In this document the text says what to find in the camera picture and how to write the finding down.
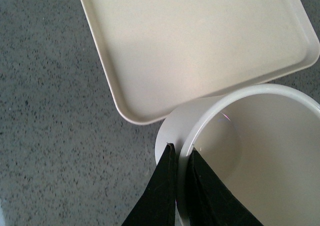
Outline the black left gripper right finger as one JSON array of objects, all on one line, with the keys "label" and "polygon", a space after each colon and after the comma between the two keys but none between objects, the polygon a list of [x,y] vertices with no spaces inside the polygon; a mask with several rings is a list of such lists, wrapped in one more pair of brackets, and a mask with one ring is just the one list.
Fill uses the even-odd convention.
[{"label": "black left gripper right finger", "polygon": [[192,226],[262,225],[195,149],[187,164],[185,199],[189,223]]}]

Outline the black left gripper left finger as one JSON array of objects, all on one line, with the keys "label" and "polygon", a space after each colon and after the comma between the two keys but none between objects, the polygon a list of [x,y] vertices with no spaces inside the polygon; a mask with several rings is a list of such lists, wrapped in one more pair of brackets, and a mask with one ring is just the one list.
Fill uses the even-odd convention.
[{"label": "black left gripper left finger", "polygon": [[173,226],[176,215],[177,156],[168,143],[124,226]]}]

